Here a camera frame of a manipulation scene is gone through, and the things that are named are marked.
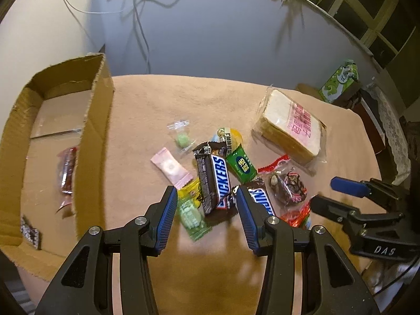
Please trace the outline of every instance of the wooden table surface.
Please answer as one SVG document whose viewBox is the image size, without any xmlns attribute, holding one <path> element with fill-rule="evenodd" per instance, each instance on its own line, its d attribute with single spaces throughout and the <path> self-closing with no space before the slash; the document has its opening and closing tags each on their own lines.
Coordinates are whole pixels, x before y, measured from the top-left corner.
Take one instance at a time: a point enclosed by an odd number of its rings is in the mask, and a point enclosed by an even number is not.
<svg viewBox="0 0 420 315">
<path fill-rule="evenodd" d="M 143 215 L 160 200 L 169 184 L 150 161 L 162 147 L 174 149 L 167 124 L 179 119 L 191 123 L 191 135 L 198 143 L 208 141 L 219 127 L 238 129 L 243 147 L 256 167 L 270 164 L 279 155 L 251 136 L 254 117 L 266 87 L 212 78 L 164 75 L 114 77 L 115 95 L 108 131 L 104 170 L 104 213 L 106 227 L 124 226 Z M 353 180 L 380 179 L 376 158 L 361 119 L 352 111 L 326 104 L 297 91 L 284 93 L 300 103 L 327 127 L 326 163 L 316 165 L 316 174 L 300 172 L 308 196 L 319 192 L 343 200 L 331 190 L 335 176 Z M 197 176 L 192 154 L 179 162 Z M 237 184 L 232 175 L 231 184 Z M 382 208 L 367 199 L 347 197 L 346 203 L 365 213 Z M 349 241 L 341 226 L 316 214 L 312 224 L 324 225 L 343 250 Z M 358 271 L 368 259 L 348 254 Z M 121 314 L 119 256 L 114 254 L 114 314 Z M 255 314 L 265 270 L 265 258 L 256 258 L 248 249 L 239 216 L 222 223 L 202 239 L 193 242 L 175 218 L 166 249 L 158 258 L 149 258 L 150 274 L 161 315 Z M 302 270 L 295 257 L 295 304 L 300 314 Z M 37 303 L 47 282 L 19 269 L 31 298 Z"/>
</svg>

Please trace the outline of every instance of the black cable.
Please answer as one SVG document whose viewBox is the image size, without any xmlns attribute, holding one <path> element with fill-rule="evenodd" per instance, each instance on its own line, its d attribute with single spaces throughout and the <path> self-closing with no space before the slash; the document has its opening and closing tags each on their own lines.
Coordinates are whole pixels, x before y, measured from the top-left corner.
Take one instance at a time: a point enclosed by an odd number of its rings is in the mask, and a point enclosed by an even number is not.
<svg viewBox="0 0 420 315">
<path fill-rule="evenodd" d="M 381 290 L 377 291 L 376 293 L 373 294 L 373 297 L 375 297 L 376 295 L 378 295 L 379 293 L 381 293 L 382 291 L 385 291 L 386 289 L 388 289 L 390 286 L 394 285 L 396 282 L 398 282 L 402 277 L 404 277 L 404 275 L 409 272 L 418 262 L 420 258 L 420 255 L 417 256 L 417 258 L 410 264 L 410 266 L 402 273 L 400 274 L 396 279 L 392 280 L 391 282 L 389 282 L 387 285 L 385 285 Z"/>
</svg>

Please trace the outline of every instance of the cable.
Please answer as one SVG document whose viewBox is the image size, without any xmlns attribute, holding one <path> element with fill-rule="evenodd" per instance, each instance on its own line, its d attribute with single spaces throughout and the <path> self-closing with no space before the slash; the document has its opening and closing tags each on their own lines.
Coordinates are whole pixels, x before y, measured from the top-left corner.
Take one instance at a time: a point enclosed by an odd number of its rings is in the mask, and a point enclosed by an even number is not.
<svg viewBox="0 0 420 315">
<path fill-rule="evenodd" d="M 409 272 L 418 262 L 420 258 L 420 255 L 417 256 L 417 258 L 410 264 L 410 266 L 402 273 L 400 274 L 396 279 L 392 280 L 391 282 L 389 282 L 387 285 L 385 285 L 381 290 L 377 291 L 376 293 L 373 294 L 373 297 L 375 297 L 376 295 L 378 295 L 379 293 L 381 293 L 382 291 L 385 291 L 386 289 L 388 289 L 390 286 L 394 285 L 396 282 L 398 282 L 402 277 L 405 276 L 405 274 L 407 272 Z"/>
<path fill-rule="evenodd" d="M 74 10 L 77 10 L 78 12 L 85 13 L 85 14 L 119 14 L 119 13 L 124 11 L 122 9 L 122 10 L 119 10 L 119 11 L 116 11 L 116 12 L 88 12 L 88 11 L 80 10 L 80 9 L 76 8 L 68 0 L 64 0 L 64 3 L 67 4 L 68 6 L 70 6 L 71 8 L 73 8 Z"/>
<path fill-rule="evenodd" d="M 139 27 L 140 27 L 141 36 L 143 37 L 144 43 L 146 44 L 146 48 L 148 50 L 148 53 L 146 54 L 146 73 L 148 73 L 150 49 L 149 49 L 148 41 L 146 40 L 146 36 L 144 35 L 143 27 L 141 26 L 141 23 L 140 23 L 140 17 L 141 17 L 141 14 L 142 14 L 143 10 L 144 10 L 144 5 L 145 4 L 146 4 L 146 0 L 144 0 L 142 9 L 141 9 L 140 14 L 139 14 L 138 11 L 137 11 L 136 0 L 133 0 L 134 13 L 136 14 L 137 23 L 139 24 Z"/>
</svg>

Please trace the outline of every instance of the silver bolt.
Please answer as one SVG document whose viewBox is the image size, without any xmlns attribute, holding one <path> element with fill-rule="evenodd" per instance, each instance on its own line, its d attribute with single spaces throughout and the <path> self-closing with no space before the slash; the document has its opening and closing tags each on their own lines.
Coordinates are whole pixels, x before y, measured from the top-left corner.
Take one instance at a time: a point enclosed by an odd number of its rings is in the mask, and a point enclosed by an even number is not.
<svg viewBox="0 0 420 315">
<path fill-rule="evenodd" d="M 325 233 L 325 227 L 323 227 L 321 225 L 315 225 L 314 226 L 314 231 L 318 234 L 324 234 Z"/>
<path fill-rule="evenodd" d="M 95 234 L 98 234 L 100 231 L 101 231 L 101 229 L 99 228 L 99 226 L 92 226 L 89 229 L 89 234 L 95 235 Z"/>
<path fill-rule="evenodd" d="M 276 225 L 278 223 L 280 223 L 280 219 L 277 217 L 268 217 L 267 221 L 271 224 L 271 225 Z"/>
<path fill-rule="evenodd" d="M 147 218 L 145 218 L 145 217 L 137 217 L 134 222 L 137 225 L 144 225 L 147 222 Z"/>
</svg>

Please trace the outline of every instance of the blue oval logo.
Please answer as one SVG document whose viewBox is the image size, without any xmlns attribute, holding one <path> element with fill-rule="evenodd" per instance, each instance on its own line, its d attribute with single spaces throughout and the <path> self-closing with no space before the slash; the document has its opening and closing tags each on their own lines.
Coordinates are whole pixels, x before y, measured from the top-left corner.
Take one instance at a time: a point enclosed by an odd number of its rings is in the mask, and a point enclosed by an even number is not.
<svg viewBox="0 0 420 315">
<path fill-rule="evenodd" d="M 247 162 L 247 160 L 245 160 L 243 156 L 237 156 L 236 162 L 245 174 L 249 173 L 251 167 L 249 166 L 249 163 Z"/>
</svg>

